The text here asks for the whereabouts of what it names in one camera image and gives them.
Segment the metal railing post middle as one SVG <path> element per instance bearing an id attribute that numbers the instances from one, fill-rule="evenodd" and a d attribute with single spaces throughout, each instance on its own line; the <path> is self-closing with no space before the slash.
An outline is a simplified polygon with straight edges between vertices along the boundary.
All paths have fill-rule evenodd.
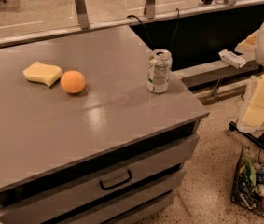
<path id="1" fill-rule="evenodd" d="M 156 0 L 146 0 L 144 14 L 148 19 L 155 17 L 155 2 Z"/>

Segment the white wipes packet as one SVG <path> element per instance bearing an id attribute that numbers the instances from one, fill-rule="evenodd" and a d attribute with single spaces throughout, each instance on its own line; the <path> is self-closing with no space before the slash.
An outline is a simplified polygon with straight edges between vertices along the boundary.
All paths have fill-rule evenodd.
<path id="1" fill-rule="evenodd" d="M 219 52 L 219 57 L 223 62 L 235 68 L 242 68 L 247 64 L 247 61 L 245 60 L 245 58 L 240 57 L 236 55 L 235 53 L 233 53 L 232 51 L 228 51 L 227 49 L 221 50 Z"/>

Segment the basket of snack items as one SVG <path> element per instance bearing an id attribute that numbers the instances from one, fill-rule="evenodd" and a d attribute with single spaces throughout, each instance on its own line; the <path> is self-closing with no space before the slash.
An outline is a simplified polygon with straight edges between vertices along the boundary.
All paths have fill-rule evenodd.
<path id="1" fill-rule="evenodd" d="M 251 156 L 243 147 L 236 164 L 231 200 L 239 206 L 264 217 L 264 163 Z"/>

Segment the silver green 7up can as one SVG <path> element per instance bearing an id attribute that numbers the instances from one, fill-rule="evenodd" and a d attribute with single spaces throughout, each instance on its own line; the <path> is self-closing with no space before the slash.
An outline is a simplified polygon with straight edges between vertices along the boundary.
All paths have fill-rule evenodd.
<path id="1" fill-rule="evenodd" d="M 172 55 L 167 49 L 155 49 L 149 60 L 147 68 L 147 88 L 154 93 L 164 93 L 168 89 Z"/>

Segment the yellow sponge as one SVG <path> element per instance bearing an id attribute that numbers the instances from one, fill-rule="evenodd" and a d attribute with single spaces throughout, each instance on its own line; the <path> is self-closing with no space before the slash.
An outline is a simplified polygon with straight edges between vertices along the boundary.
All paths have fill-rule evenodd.
<path id="1" fill-rule="evenodd" d="M 22 71 L 28 81 L 42 83 L 51 87 L 62 75 L 59 66 L 35 62 Z"/>

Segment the grey drawer cabinet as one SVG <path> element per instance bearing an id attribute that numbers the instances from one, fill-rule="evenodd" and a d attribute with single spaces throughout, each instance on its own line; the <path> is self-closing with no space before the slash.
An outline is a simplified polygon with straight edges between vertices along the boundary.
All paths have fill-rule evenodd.
<path id="1" fill-rule="evenodd" d="M 1 224 L 132 224 L 172 202 L 207 110 L 177 77 L 150 92 L 149 55 L 129 27 L 0 49 Z M 82 73 L 85 89 L 28 81 L 35 62 Z"/>

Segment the metal railing post left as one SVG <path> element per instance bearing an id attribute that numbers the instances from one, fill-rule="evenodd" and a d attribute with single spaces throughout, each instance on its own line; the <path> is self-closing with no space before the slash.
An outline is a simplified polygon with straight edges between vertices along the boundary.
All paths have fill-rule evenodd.
<path id="1" fill-rule="evenodd" d="M 89 18 L 85 0 L 74 0 L 76 5 L 77 20 L 82 30 L 89 29 Z"/>

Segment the orange ball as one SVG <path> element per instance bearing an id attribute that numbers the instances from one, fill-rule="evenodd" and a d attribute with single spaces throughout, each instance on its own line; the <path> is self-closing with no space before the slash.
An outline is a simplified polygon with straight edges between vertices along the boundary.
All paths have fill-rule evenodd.
<path id="1" fill-rule="evenodd" d="M 67 71 L 61 77 L 61 86 L 67 93 L 80 93 L 86 87 L 86 79 L 84 75 L 78 71 Z"/>

